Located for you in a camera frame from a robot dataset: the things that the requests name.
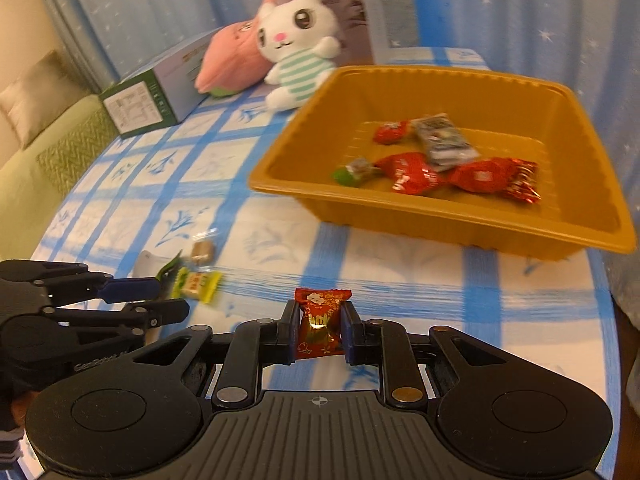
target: green sofa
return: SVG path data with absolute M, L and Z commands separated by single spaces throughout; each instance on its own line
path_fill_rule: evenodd
M 70 179 L 75 183 L 115 138 L 107 120 L 98 97 L 87 96 L 0 168 L 0 260 L 31 257 Z

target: bunny arm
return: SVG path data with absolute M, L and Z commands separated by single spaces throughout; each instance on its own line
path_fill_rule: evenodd
M 333 36 L 325 36 L 318 41 L 316 46 L 311 49 L 311 52 L 318 57 L 331 59 L 340 54 L 340 41 L 336 40 Z
M 264 77 L 264 82 L 267 85 L 277 85 L 280 83 L 280 63 L 273 65 L 269 73 Z

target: cardboard box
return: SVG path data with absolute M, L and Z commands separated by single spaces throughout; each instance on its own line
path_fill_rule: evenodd
M 204 100 L 193 85 L 214 32 L 184 40 L 100 94 L 121 136 L 174 126 Z
M 276 0 L 281 5 L 291 0 Z M 338 17 L 342 43 L 338 66 L 354 64 L 383 64 L 389 43 L 386 36 L 382 0 L 323 0 Z

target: blue and white plaid tablecloth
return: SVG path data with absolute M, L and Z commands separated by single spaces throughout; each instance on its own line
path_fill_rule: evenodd
M 415 52 L 398 50 L 396 57 L 412 62 Z M 428 64 L 486 68 L 465 49 L 419 52 Z M 611 478 L 620 371 L 599 253 L 549 263 L 368 232 L 321 223 L 292 198 L 252 192 L 247 176 L 291 117 L 265 109 L 269 90 L 207 99 L 183 124 L 116 140 L 67 197 L 33 257 L 86 262 L 125 277 L 140 251 L 174 256 L 191 235 L 216 228 L 222 286 L 212 305 L 194 304 L 188 321 L 164 327 L 163 335 L 190 324 L 226 332 L 247 319 L 280 317 L 300 285 L 350 288 L 364 319 L 397 320 L 415 333 L 448 324 L 596 391 L 615 420 L 599 469 Z M 264 372 L 265 387 L 277 389 L 377 382 L 374 368 L 349 368 L 341 356 Z M 27 476 L 37 474 L 26 446 L 20 462 Z

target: plastic basket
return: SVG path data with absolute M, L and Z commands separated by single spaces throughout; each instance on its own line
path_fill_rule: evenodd
M 539 204 L 453 186 L 429 196 L 361 188 L 332 172 L 355 157 L 375 161 L 419 150 L 416 139 L 381 146 L 376 127 L 446 112 L 483 157 L 539 164 Z M 468 69 L 417 66 L 337 70 L 298 111 L 249 179 L 252 189 L 291 195 L 337 224 L 559 260 L 583 247 L 631 252 L 636 235 L 607 154 L 565 86 Z

